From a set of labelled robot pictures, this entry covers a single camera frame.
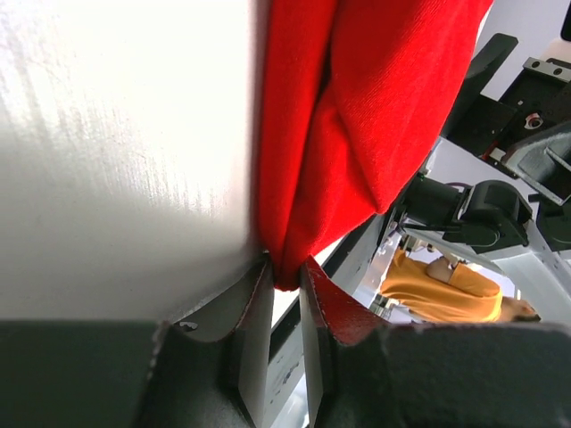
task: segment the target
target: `red towel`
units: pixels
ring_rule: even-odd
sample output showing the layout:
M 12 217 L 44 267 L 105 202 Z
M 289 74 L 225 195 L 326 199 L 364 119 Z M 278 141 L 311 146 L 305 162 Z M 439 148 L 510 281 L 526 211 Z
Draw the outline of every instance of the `red towel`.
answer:
M 492 0 L 274 0 L 258 227 L 278 287 L 418 170 Z

